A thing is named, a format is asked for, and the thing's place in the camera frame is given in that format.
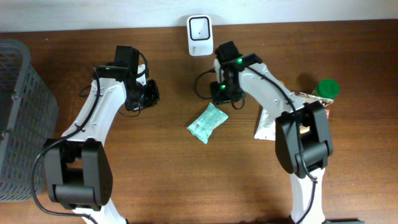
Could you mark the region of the teal tissue pack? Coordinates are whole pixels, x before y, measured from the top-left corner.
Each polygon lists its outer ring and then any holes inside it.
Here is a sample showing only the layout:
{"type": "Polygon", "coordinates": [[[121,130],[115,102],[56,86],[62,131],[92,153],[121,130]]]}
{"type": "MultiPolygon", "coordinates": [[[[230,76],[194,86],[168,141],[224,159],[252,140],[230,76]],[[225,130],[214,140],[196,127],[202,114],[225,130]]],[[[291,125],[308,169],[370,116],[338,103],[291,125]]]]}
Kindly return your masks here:
{"type": "Polygon", "coordinates": [[[213,103],[209,103],[207,109],[190,124],[187,129],[204,144],[208,144],[214,129],[224,123],[229,116],[218,109],[213,103]]]}

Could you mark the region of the white cream tube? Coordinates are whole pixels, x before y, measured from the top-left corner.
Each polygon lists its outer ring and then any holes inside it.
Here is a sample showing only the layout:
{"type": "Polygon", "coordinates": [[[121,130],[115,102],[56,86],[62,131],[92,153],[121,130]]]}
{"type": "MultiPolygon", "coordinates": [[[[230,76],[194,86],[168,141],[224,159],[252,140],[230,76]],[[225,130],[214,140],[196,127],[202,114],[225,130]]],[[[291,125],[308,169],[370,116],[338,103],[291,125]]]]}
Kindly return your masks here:
{"type": "Polygon", "coordinates": [[[261,112],[254,138],[275,141],[275,119],[271,117],[265,109],[261,112]]]}

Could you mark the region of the beige snack bag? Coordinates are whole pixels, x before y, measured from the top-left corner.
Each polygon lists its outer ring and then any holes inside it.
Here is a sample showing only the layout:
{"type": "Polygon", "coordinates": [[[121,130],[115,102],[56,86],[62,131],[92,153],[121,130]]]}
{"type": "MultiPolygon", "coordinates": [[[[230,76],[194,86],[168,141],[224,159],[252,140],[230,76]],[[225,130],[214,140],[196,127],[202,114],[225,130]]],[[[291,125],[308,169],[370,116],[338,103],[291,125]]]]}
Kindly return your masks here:
{"type": "Polygon", "coordinates": [[[334,100],[332,100],[332,99],[322,98],[320,96],[311,95],[311,94],[304,93],[304,92],[301,92],[301,91],[292,90],[292,93],[297,98],[302,98],[307,103],[313,103],[315,101],[319,101],[324,107],[326,107],[326,106],[328,106],[328,105],[330,105],[330,104],[332,104],[334,102],[334,100]]]}

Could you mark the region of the green lid jar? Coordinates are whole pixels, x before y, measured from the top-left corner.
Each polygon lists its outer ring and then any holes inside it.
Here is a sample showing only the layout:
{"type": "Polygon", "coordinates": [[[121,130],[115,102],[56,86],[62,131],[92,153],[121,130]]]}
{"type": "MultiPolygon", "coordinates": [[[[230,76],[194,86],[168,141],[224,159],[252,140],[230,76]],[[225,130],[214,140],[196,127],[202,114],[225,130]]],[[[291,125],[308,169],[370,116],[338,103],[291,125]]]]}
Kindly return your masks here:
{"type": "Polygon", "coordinates": [[[334,99],[340,93],[340,86],[334,79],[324,79],[313,92],[319,97],[334,99]]]}

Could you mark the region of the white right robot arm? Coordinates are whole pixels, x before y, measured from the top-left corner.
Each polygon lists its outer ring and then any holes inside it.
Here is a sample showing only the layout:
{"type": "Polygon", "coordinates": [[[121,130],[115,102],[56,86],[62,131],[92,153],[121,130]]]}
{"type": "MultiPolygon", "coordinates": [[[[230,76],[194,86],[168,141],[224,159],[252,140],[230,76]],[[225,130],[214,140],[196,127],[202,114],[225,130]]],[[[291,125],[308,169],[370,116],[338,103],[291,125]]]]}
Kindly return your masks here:
{"type": "Polygon", "coordinates": [[[256,55],[213,62],[221,90],[251,95],[275,120],[275,153],[290,177],[292,223],[325,223],[322,179],[333,153],[325,107],[285,87],[256,55]]]}

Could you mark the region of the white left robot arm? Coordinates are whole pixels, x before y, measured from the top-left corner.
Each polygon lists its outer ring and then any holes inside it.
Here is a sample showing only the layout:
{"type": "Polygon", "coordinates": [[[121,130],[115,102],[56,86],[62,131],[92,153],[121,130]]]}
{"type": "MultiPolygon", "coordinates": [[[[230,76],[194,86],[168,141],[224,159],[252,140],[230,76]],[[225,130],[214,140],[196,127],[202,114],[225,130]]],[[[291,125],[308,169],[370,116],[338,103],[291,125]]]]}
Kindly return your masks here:
{"type": "Polygon", "coordinates": [[[44,160],[49,199],[64,216],[86,223],[127,223],[111,194],[113,175],[106,157],[106,137],[120,107],[140,113],[159,101],[147,65],[101,65],[93,72],[90,92],[73,124],[60,139],[48,139],[44,160]]]}

